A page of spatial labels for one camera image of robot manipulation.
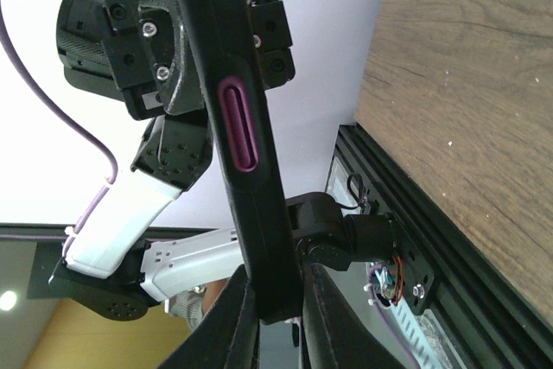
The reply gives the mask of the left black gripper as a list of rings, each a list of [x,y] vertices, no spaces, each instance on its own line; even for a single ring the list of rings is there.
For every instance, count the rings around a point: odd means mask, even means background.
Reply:
[[[178,0],[62,0],[56,46],[71,86],[135,120],[205,106]]]

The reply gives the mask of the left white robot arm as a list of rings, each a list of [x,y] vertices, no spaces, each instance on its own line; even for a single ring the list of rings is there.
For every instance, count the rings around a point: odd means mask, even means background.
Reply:
[[[67,81],[147,122],[67,239],[50,283],[113,320],[244,268],[259,314],[299,314],[301,262],[389,261],[395,226],[330,195],[284,196],[265,93],[294,77],[281,0],[62,0],[55,42]],[[233,226],[158,235],[157,217],[219,158]]]

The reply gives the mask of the black aluminium frame rail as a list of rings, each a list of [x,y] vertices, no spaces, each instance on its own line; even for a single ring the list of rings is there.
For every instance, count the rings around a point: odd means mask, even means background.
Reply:
[[[421,330],[434,347],[411,341],[422,366],[438,353],[455,368],[552,366],[551,327],[358,125],[338,130],[327,191],[362,218],[390,223],[362,234],[393,245],[388,263],[404,280],[390,311],[406,336]]]

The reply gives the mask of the black phone case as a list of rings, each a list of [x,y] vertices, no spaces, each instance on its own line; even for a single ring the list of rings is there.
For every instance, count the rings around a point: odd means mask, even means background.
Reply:
[[[265,324],[300,315],[302,279],[246,0],[178,0],[245,268]]]

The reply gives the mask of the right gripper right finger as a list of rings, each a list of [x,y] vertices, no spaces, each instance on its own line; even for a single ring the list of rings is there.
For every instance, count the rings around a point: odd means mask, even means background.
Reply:
[[[301,368],[401,368],[365,327],[320,264],[303,265]]]

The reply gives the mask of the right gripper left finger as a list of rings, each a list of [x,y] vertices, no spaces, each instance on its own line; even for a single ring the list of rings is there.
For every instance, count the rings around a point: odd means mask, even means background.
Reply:
[[[202,323],[160,367],[259,367],[256,297],[243,265],[234,271]]]

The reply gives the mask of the maroon phone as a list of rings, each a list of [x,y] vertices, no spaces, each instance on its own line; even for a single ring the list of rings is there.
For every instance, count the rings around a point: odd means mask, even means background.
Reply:
[[[245,86],[240,78],[227,76],[217,94],[233,164],[239,172],[250,173],[258,166],[258,152]]]

